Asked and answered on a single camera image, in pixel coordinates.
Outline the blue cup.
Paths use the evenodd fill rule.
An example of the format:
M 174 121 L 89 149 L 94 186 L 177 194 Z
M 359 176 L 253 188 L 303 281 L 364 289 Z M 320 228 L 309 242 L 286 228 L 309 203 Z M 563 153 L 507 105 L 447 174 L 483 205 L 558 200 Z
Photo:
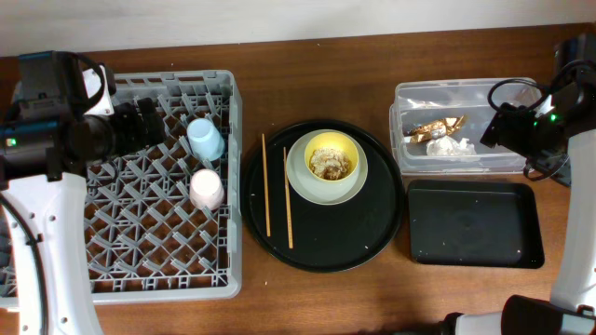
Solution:
M 208 118 L 193 120 L 186 129 L 193 153 L 201 159 L 215 161 L 224 153 L 224 138 Z

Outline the white tissue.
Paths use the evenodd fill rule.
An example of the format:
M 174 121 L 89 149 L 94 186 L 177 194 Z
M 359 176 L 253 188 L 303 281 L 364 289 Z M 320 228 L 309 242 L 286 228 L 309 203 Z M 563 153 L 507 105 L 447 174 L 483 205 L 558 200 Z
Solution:
M 476 155 L 474 145 L 468 142 L 468 138 L 456 141 L 450 136 L 444 136 L 431 140 L 427 144 L 427 155 L 429 156 L 464 156 Z

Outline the gold snack wrapper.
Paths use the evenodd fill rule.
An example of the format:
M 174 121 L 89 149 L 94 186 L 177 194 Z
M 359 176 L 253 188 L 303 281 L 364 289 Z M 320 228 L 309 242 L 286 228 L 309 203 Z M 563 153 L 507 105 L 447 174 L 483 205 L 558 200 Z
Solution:
M 458 131 L 464 125 L 465 121 L 466 118 L 463 115 L 458 117 L 445 117 L 415 127 L 408 132 L 407 137 L 409 143 L 437 140 Z

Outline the pink cup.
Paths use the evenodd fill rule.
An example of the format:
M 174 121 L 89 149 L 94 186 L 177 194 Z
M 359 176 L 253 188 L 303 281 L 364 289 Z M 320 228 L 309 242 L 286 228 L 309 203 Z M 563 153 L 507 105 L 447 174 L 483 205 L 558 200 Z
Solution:
M 201 169 L 189 183 L 189 199 L 199 209 L 213 211 L 224 201 L 224 187 L 219 175 L 211 169 Z

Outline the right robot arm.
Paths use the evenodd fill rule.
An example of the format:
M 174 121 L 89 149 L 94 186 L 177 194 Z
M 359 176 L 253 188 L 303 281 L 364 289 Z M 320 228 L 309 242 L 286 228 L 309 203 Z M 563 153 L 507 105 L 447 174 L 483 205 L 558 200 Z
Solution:
M 571 189 L 564 252 L 546 301 L 513 295 L 500 314 L 503 334 L 595 331 L 595 36 L 555 47 L 556 74 L 529 106 L 494 104 L 481 143 L 526 159 L 539 179 Z

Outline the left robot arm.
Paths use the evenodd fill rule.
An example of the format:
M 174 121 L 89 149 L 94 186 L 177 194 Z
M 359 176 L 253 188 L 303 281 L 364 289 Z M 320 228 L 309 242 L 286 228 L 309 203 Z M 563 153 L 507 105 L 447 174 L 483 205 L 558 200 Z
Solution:
M 1 124 L 7 218 L 23 334 L 98 334 L 83 219 L 88 168 L 164 142 L 151 99 L 113 105 L 106 66 L 67 51 L 19 58 Z

